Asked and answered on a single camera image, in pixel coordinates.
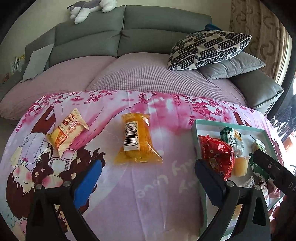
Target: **pink floral tablecloth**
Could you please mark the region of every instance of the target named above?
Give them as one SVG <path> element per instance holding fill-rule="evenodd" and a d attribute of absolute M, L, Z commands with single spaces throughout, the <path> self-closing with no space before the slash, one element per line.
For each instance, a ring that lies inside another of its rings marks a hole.
<path fill-rule="evenodd" d="M 89 126 L 58 157 L 45 137 L 77 108 Z M 162 164 L 115 165 L 123 145 L 121 115 L 151 115 L 150 133 Z M 285 149 L 261 113 L 227 102 L 178 94 L 92 91 L 48 95 L 39 99 L 12 133 L 0 163 L 0 211 L 19 240 L 34 187 L 73 180 L 94 158 L 106 166 L 86 205 L 80 208 L 97 237 L 104 240 L 197 240 L 200 198 L 194 174 L 191 127 L 195 119 L 248 125 L 267 131 L 279 162 Z M 75 240 L 56 206 L 61 226 Z"/>

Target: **screw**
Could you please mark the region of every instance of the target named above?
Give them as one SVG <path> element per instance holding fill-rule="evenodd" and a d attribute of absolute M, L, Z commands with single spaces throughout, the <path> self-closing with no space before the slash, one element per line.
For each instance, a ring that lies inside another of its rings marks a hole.
<path fill-rule="evenodd" d="M 68 186 L 70 186 L 71 185 L 71 182 L 70 181 L 65 181 L 64 183 L 63 183 L 63 186 L 64 187 L 68 187 Z"/>
<path fill-rule="evenodd" d="M 37 190 L 40 190 L 41 188 L 42 188 L 42 184 L 37 184 L 37 185 L 36 185 L 36 189 L 37 189 Z"/>
<path fill-rule="evenodd" d="M 258 190 L 258 191 L 261 189 L 261 187 L 260 187 L 259 185 L 257 185 L 257 184 L 256 184 L 254 187 L 255 187 L 255 189 Z"/>
<path fill-rule="evenodd" d="M 234 182 L 233 181 L 227 181 L 226 185 L 229 187 L 233 187 L 234 186 Z"/>

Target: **sofa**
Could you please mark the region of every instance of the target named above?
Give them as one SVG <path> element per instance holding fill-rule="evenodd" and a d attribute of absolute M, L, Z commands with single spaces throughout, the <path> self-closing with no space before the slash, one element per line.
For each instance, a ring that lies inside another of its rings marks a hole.
<path fill-rule="evenodd" d="M 260 70 L 216 80 L 168 70 L 174 44 L 209 23 L 204 14 L 135 5 L 60 23 L 26 46 L 22 71 L 0 85 L 0 116 L 18 121 L 44 95 L 96 89 L 202 96 L 267 114 L 284 90 Z M 53 43 L 44 72 L 20 83 L 33 51 Z"/>

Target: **tray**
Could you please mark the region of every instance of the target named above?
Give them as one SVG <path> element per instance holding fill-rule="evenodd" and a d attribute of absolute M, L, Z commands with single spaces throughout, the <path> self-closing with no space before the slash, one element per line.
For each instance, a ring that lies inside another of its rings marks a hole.
<path fill-rule="evenodd" d="M 192 132 L 192 137 L 194 141 L 194 146 L 196 149 L 197 153 L 197 159 L 202 158 L 201 157 L 201 148 L 200 148 L 200 143 L 198 139 L 198 135 L 201 136 L 207 136 L 209 135 L 210 137 L 214 138 L 220 138 L 220 131 L 223 130 L 225 127 L 230 127 L 232 129 L 238 130 L 241 135 L 242 135 L 242 140 L 244 143 L 244 153 L 243 156 L 248 156 L 249 153 L 252 152 L 252 143 L 254 141 L 253 138 L 258 138 L 261 140 L 266 149 L 266 153 L 277 160 L 276 153 L 274 151 L 273 145 L 266 133 L 265 130 L 249 127 L 249 126 L 242 126 L 242 125 L 236 125 L 236 124 L 230 124 L 230 123 L 225 123 L 225 122 L 218 122 L 218 121 L 212 121 L 212 120 L 195 120 L 191 132 Z M 244 177 L 230 177 L 229 180 L 232 180 L 236 185 L 242 185 L 244 184 L 249 178 L 253 176 L 254 179 L 256 179 L 256 176 L 254 175 L 251 165 L 248 167 L 248 171 L 246 176 Z M 199 188 L 199 193 L 201 197 L 201 202 L 202 202 L 202 209 L 204 213 L 204 222 L 203 226 L 200 228 L 200 235 L 204 232 L 204 230 L 207 228 L 207 226 L 210 224 L 212 219 L 214 218 L 216 212 L 218 211 L 218 208 L 213 206 L 207 197 L 203 187 L 199 183 L 198 185 Z M 275 198 L 275 199 L 270 199 L 270 204 L 268 206 L 268 210 L 270 210 L 279 200 L 280 198 Z M 232 233 L 235 222 L 230 222 L 225 235 L 229 235 Z"/>

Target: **cartoon girl's face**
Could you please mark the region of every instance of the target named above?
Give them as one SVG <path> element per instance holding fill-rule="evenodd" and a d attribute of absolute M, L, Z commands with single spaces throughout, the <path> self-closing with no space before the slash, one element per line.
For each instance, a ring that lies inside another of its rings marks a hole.
<path fill-rule="evenodd" d="M 13 177 L 15 181 L 22 186 L 24 194 L 28 193 L 35 185 L 32 180 L 31 172 L 24 165 L 19 165 L 13 171 Z"/>

